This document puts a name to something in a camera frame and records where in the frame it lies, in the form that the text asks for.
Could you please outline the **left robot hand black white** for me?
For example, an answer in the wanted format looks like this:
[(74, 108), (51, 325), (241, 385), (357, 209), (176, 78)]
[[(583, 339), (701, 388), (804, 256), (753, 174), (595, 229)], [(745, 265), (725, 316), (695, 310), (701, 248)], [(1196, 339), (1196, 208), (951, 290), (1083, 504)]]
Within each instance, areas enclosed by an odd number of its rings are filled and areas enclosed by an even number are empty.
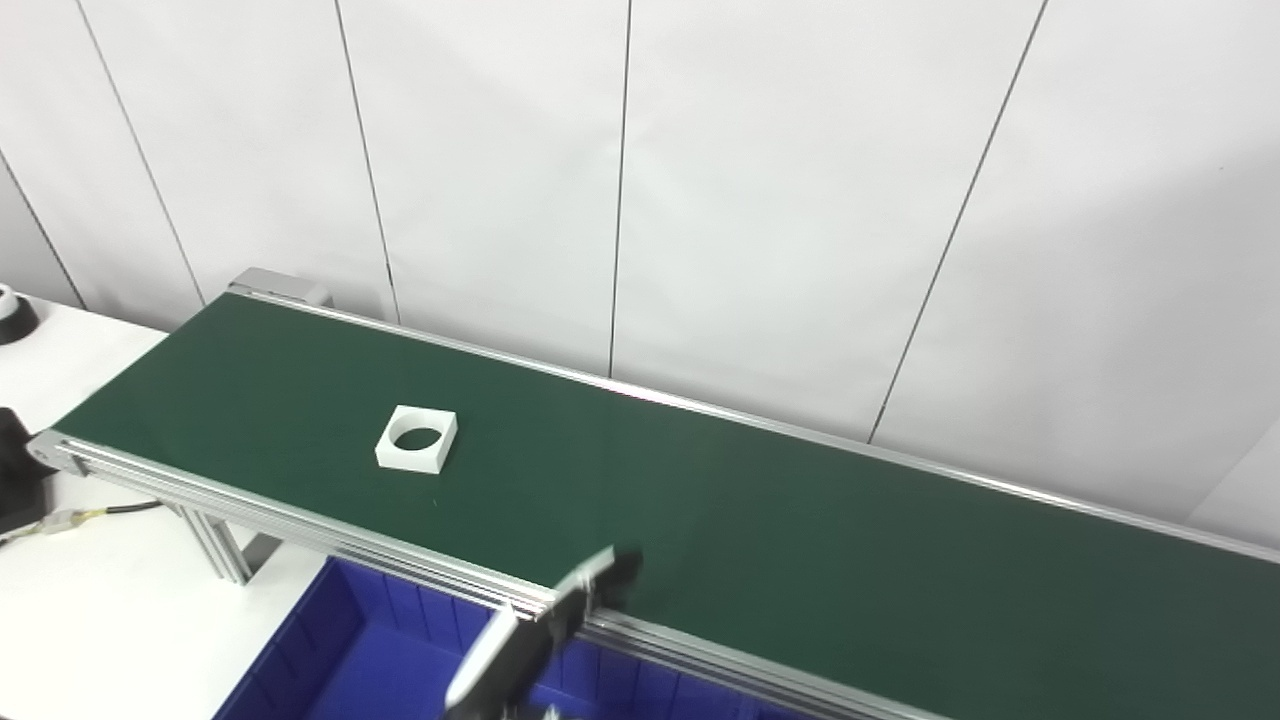
[(607, 546), (570, 570), (550, 602), (522, 619), (498, 609), (465, 653), (445, 688), (443, 719), (567, 719), (554, 705), (529, 696), (553, 656), (599, 609), (621, 610), (643, 569), (637, 547)]

